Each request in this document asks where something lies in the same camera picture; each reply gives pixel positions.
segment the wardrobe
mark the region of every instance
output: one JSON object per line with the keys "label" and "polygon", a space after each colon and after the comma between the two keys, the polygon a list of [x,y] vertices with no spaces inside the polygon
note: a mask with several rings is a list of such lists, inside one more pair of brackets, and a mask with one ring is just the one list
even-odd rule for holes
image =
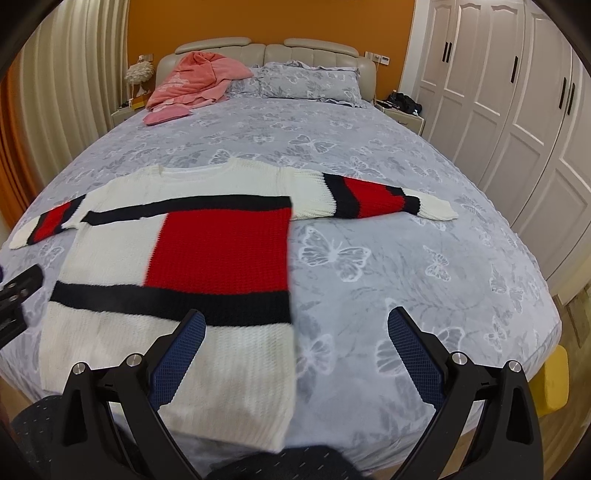
{"label": "wardrobe", "polygon": [[591,77],[531,0],[432,0],[423,137],[478,186],[551,289],[591,254]]}

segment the black stripe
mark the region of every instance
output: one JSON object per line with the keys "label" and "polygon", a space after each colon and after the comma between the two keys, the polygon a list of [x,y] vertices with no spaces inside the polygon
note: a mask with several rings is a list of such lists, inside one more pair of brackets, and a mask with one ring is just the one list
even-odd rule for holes
{"label": "black stripe", "polygon": [[400,187],[386,186],[386,190],[396,197],[404,197],[404,207],[402,207],[403,212],[418,215],[418,211],[421,209],[421,200],[419,200],[418,197],[406,195],[404,190]]}
{"label": "black stripe", "polygon": [[413,215],[418,215],[419,210],[421,209],[421,200],[418,197],[413,197],[412,195],[405,195],[404,196],[404,207],[402,209],[403,212],[412,213]]}
{"label": "black stripe", "polygon": [[73,309],[150,315],[180,322],[187,312],[197,309],[211,326],[245,327],[291,323],[287,291],[212,295],[184,293],[138,285],[80,285],[58,281],[51,295]]}
{"label": "black stripe", "polygon": [[336,202],[336,218],[357,218],[361,209],[359,201],[345,184],[345,178],[340,175],[323,173],[324,183],[329,188]]}
{"label": "black stripe", "polygon": [[[86,198],[86,195],[82,195],[82,196],[77,197],[74,200],[70,201],[70,206],[66,209],[66,211],[64,212],[64,215],[61,217],[61,221],[60,221],[59,225],[56,228],[54,228],[53,232],[51,233],[52,235],[57,235],[58,233],[62,233],[64,231],[64,229],[61,227],[62,224],[67,222],[70,218],[72,218],[72,215],[74,215],[74,212],[78,210],[78,207],[80,206],[80,204],[82,203],[82,201],[85,198]],[[41,214],[41,216],[39,217],[39,221],[37,222],[37,225],[35,226],[35,229],[33,230],[32,234],[29,236],[29,238],[27,238],[27,245],[33,245],[35,243],[33,241],[33,239],[35,238],[37,231],[41,228],[41,225],[43,225],[43,223],[45,223],[45,219],[47,218],[47,215],[49,215],[50,212],[51,212],[51,210],[49,212],[45,212],[45,213]]]}
{"label": "black stripe", "polygon": [[90,225],[139,220],[141,218],[163,215],[170,212],[188,210],[246,210],[249,212],[268,212],[290,208],[289,197],[263,197],[258,195],[210,195],[183,197],[162,202],[133,205],[106,212],[88,212],[82,219]]}
{"label": "black stripe", "polygon": [[70,206],[64,212],[64,216],[61,219],[62,223],[66,223],[70,218],[72,218],[72,215],[74,215],[74,212],[78,210],[78,207],[84,201],[85,198],[86,198],[86,195],[82,195],[82,196],[77,197],[74,200],[72,200],[72,202],[70,203]]}
{"label": "black stripe", "polygon": [[37,224],[35,225],[35,228],[31,232],[31,234],[29,235],[29,238],[27,238],[27,245],[34,245],[35,244],[35,241],[33,239],[35,238],[37,231],[41,228],[41,226],[45,222],[47,215],[49,215],[49,212],[42,213],[39,216],[39,221],[37,222]]}

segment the sweater cuff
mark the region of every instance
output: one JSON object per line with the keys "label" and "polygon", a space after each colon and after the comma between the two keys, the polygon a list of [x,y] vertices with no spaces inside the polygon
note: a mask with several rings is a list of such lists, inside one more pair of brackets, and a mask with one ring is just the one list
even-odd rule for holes
{"label": "sweater cuff", "polygon": [[29,220],[25,225],[20,227],[12,236],[11,242],[8,244],[10,250],[16,250],[17,248],[26,247],[28,240],[37,224],[39,223],[40,217],[35,217],[33,220]]}
{"label": "sweater cuff", "polygon": [[446,200],[440,200],[428,193],[402,189],[405,195],[419,199],[420,208],[417,215],[429,220],[454,220],[458,214]]}

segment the feather lamp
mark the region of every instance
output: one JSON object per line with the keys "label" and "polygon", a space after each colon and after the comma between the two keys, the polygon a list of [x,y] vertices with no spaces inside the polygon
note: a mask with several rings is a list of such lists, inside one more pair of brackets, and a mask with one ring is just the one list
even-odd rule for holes
{"label": "feather lamp", "polygon": [[130,85],[139,85],[139,90],[136,97],[148,93],[142,87],[142,83],[147,82],[154,75],[154,66],[148,61],[139,61],[133,64],[125,74],[125,80]]}

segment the metal screw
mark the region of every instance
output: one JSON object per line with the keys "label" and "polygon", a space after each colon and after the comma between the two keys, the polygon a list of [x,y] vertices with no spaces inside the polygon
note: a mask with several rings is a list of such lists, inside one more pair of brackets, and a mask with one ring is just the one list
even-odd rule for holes
{"label": "metal screw", "polygon": [[137,367],[142,362],[142,356],[139,353],[132,353],[125,363],[128,364],[130,367]]}
{"label": "metal screw", "polygon": [[462,352],[456,352],[452,355],[452,360],[455,364],[465,365],[468,363],[468,357]]}
{"label": "metal screw", "polygon": [[509,362],[509,368],[513,370],[515,373],[521,372],[521,364],[515,360],[511,360]]}
{"label": "metal screw", "polygon": [[84,370],[86,370],[86,364],[79,363],[72,367],[72,373],[74,375],[80,375]]}

